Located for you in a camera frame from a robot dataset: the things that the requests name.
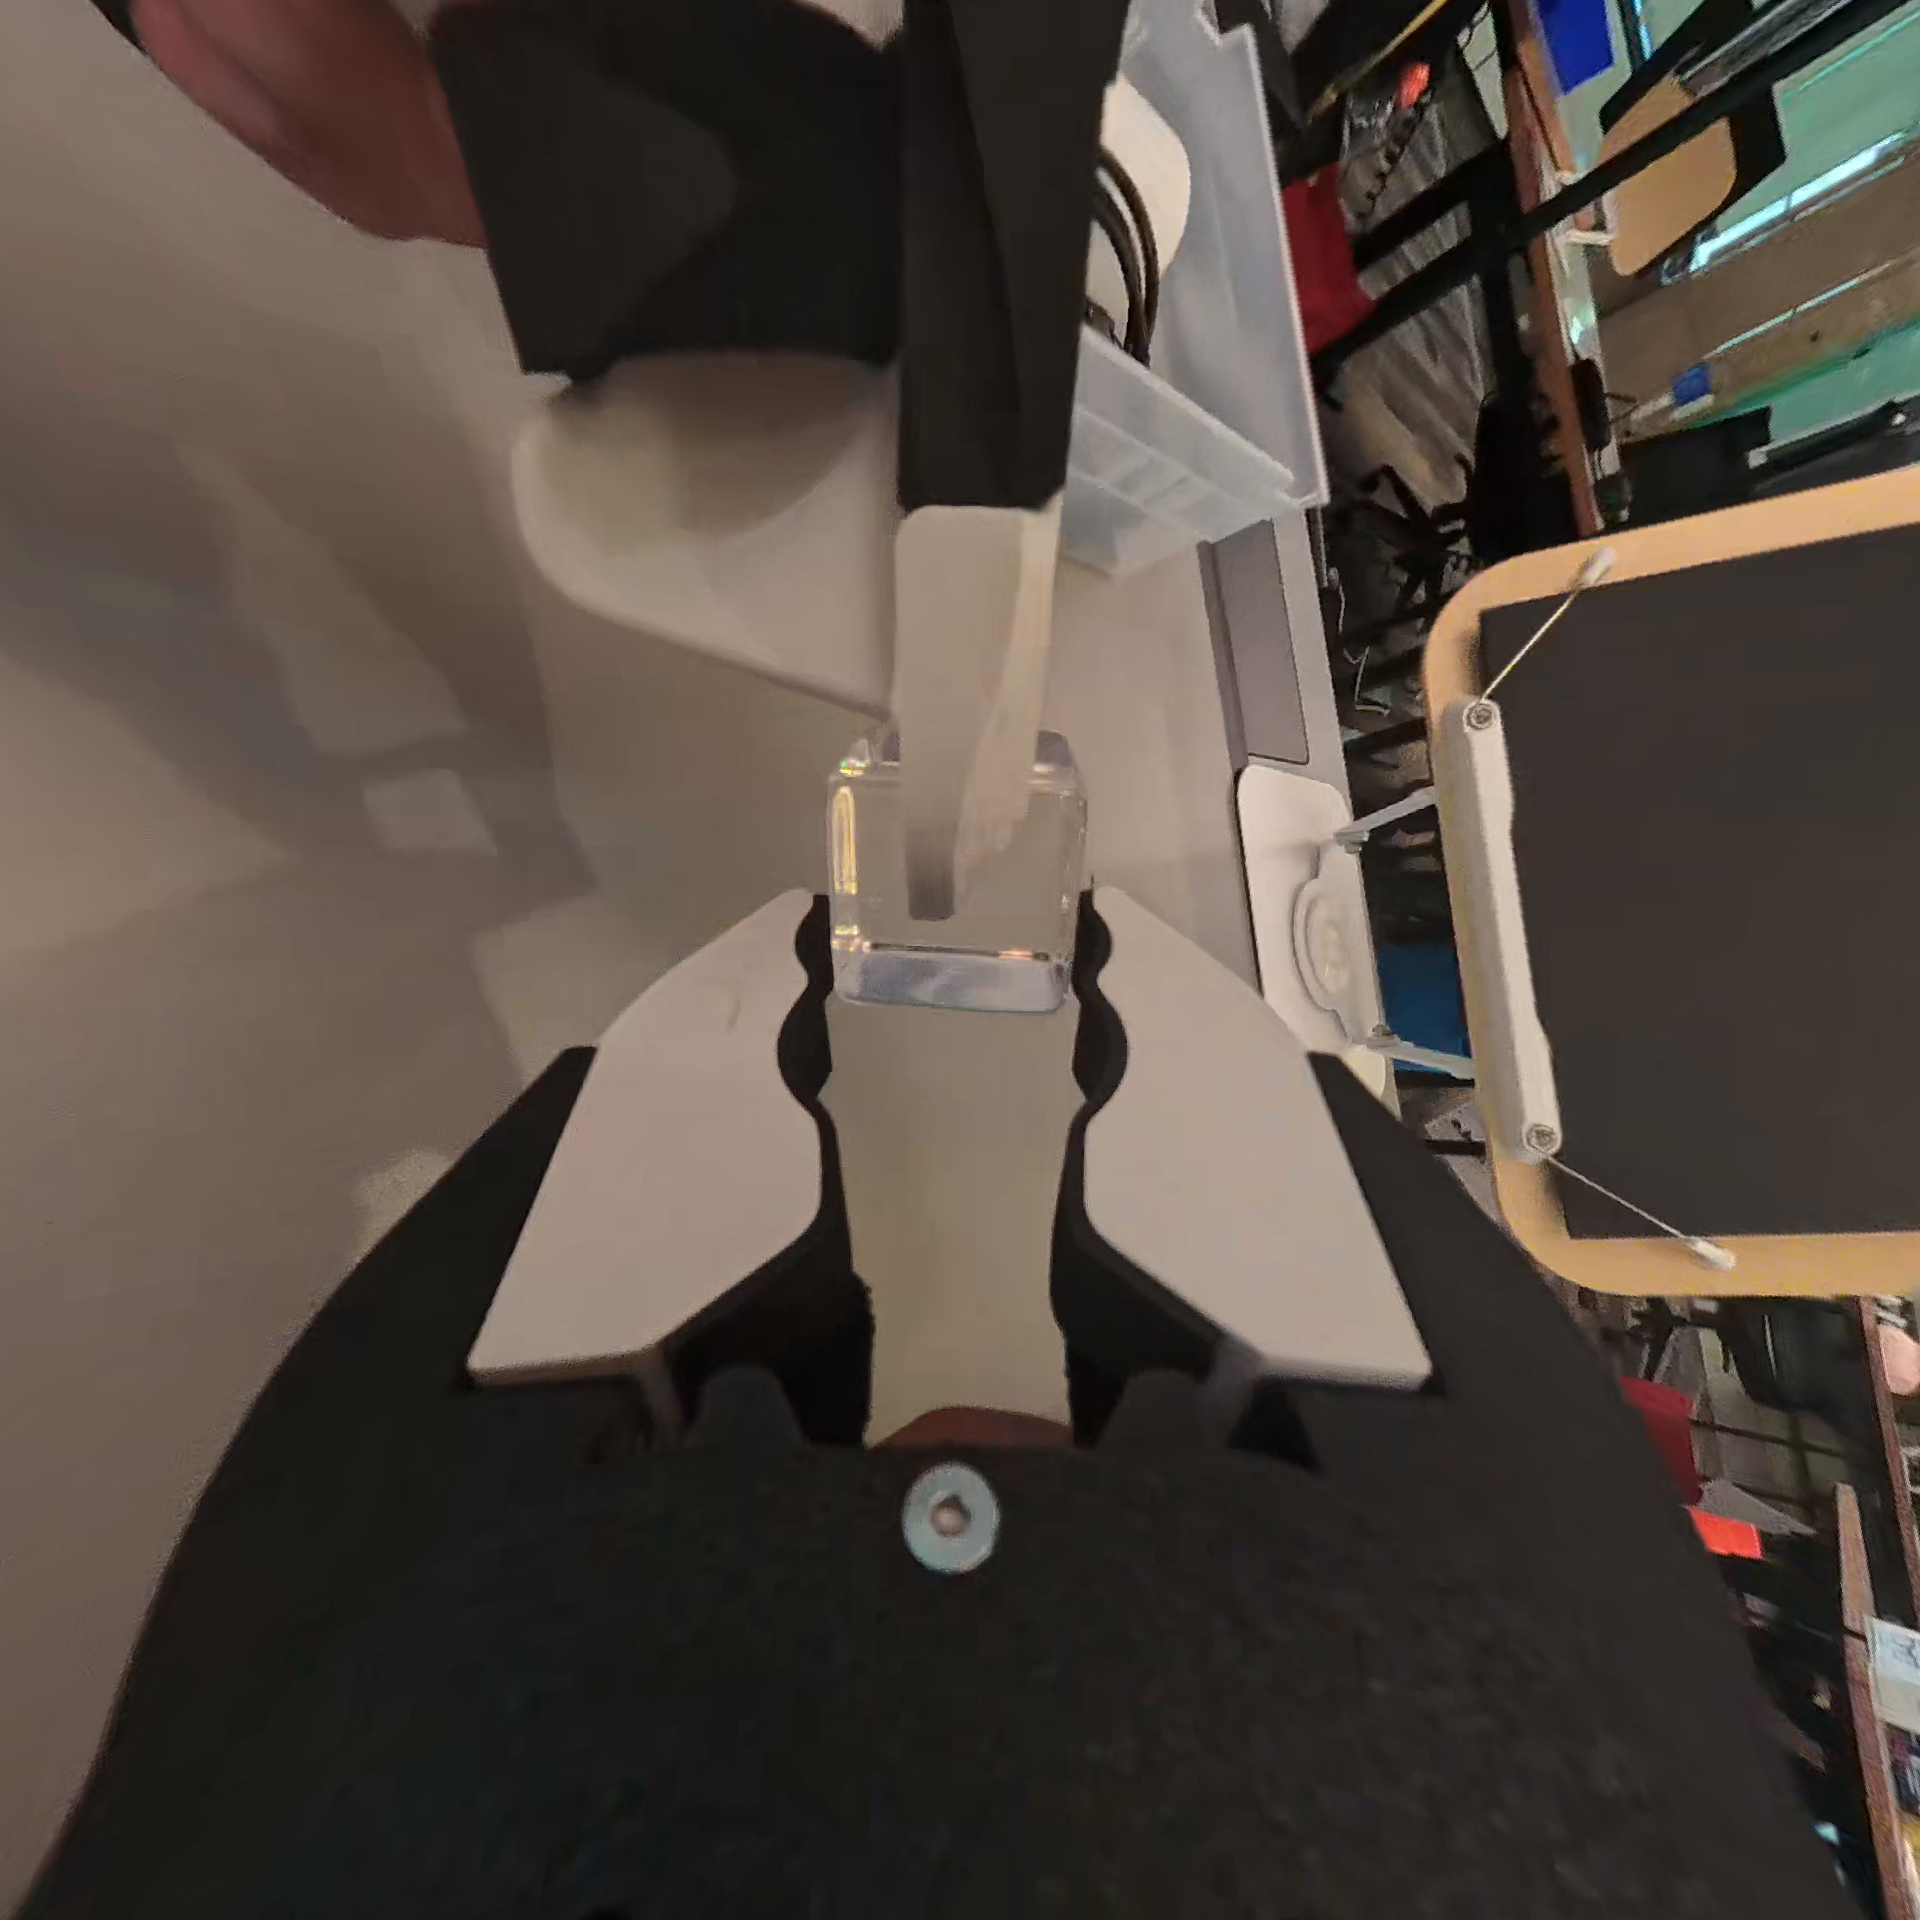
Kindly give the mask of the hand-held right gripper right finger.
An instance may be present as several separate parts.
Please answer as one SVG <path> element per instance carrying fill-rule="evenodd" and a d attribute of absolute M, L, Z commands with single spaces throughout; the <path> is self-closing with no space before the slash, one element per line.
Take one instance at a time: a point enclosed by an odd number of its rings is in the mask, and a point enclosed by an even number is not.
<path fill-rule="evenodd" d="M 1416 1392 L 1432 1376 L 1309 1052 L 1240 976 L 1112 884 L 1077 902 L 1050 1306 L 1067 1364 Z"/>

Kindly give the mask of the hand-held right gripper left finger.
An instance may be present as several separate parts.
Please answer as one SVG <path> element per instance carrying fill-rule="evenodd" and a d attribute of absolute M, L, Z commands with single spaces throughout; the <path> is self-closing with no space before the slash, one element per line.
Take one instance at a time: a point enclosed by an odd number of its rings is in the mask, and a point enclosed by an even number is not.
<path fill-rule="evenodd" d="M 832 1073 L 828 902 L 788 890 L 663 973 L 589 1055 L 466 1359 L 519 1387 L 700 1375 L 834 1342 L 852 1269 Z"/>

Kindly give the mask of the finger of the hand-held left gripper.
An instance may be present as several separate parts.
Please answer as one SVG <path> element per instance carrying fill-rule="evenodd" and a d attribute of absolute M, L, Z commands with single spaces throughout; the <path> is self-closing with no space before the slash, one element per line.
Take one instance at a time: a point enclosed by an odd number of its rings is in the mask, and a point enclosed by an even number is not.
<path fill-rule="evenodd" d="M 1063 493 L 1019 517 L 1011 599 L 989 621 L 983 708 L 959 816 L 959 870 L 975 872 L 1011 846 L 1027 814 L 1043 722 L 1051 605 Z"/>
<path fill-rule="evenodd" d="M 986 708 L 992 621 L 1011 601 L 1019 517 L 1032 509 L 930 505 L 894 539 L 894 731 L 907 908 L 953 916 L 959 816 Z"/>

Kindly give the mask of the clear acrylic cube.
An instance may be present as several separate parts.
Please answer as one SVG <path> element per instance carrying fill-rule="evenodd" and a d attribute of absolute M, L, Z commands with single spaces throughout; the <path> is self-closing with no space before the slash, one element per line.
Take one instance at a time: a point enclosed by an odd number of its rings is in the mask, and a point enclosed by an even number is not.
<path fill-rule="evenodd" d="M 1058 732 L 1042 732 L 1025 809 L 1003 851 L 961 878 L 953 916 L 907 908 L 900 740 L 860 737 L 828 784 L 828 944 L 846 1002 L 1051 1014 L 1067 997 L 1088 876 L 1088 795 Z"/>

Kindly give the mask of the grey desk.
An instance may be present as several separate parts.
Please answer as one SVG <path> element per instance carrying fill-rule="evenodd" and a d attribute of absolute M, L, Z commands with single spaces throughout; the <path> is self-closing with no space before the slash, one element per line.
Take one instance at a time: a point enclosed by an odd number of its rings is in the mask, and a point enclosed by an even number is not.
<path fill-rule="evenodd" d="M 469 1378 L 620 1014 L 507 1089 L 482 949 L 587 881 L 488 685 L 513 515 L 444 503 L 463 445 L 379 472 L 434 380 L 299 297 L 220 342 L 255 436 L 336 436 L 347 534 L 471 543 L 381 724 L 190 581 L 204 501 L 155 581 L 48 520 L 3 567 L 74 589 L 44 676 L 125 748 L 3 805 L 3 1549 L 139 1533 L 35 1457 L 81 1429 L 188 1499 L 15 1914 L 1384 1914 L 1333 1698 L 1381 1526 L 1290 1383 L 1069 1366 L 1069 992 L 913 1026 L 829 965 L 832 1342 Z"/>

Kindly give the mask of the person's left hand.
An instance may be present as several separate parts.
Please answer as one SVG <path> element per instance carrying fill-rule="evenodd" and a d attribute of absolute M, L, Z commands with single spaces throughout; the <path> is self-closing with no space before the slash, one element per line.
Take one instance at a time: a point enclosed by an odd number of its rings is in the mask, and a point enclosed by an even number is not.
<path fill-rule="evenodd" d="M 134 3 L 149 63 L 279 181 L 345 227 L 482 250 L 439 75 L 381 3 Z"/>

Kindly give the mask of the silver laptop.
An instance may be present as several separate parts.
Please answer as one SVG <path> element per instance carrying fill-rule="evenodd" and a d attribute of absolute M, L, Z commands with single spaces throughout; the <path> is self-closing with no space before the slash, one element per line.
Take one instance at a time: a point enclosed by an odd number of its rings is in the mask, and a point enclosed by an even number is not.
<path fill-rule="evenodd" d="M 1283 510 L 1203 543 L 1198 579 L 1232 771 L 1269 763 L 1348 790 L 1317 519 Z"/>

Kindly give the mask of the white round device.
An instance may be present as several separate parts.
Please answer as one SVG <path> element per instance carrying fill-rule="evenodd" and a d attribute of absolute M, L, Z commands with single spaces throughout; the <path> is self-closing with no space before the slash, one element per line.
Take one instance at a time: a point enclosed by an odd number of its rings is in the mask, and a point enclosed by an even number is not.
<path fill-rule="evenodd" d="M 1398 812 L 1355 816 L 1342 789 L 1267 761 L 1240 771 L 1234 805 L 1265 1006 L 1309 1052 L 1339 1059 L 1392 1105 L 1359 854 Z"/>

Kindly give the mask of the translucent plastic storage bin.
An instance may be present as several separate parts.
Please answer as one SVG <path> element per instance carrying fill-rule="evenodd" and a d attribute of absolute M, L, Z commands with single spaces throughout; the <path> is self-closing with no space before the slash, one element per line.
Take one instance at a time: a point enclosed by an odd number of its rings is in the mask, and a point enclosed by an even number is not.
<path fill-rule="evenodd" d="M 1118 76 L 1178 141 L 1188 203 L 1147 361 L 1081 336 L 1062 554 L 1108 577 L 1331 499 L 1253 28 L 1130 4 Z"/>

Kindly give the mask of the red chair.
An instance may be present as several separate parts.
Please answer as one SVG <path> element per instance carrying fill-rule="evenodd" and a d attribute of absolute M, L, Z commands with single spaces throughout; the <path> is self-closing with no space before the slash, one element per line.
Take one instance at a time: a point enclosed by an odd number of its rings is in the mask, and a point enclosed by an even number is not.
<path fill-rule="evenodd" d="M 1355 269 L 1339 174 L 1339 163 L 1329 161 L 1282 189 L 1290 269 L 1309 358 L 1364 326 L 1376 310 Z"/>

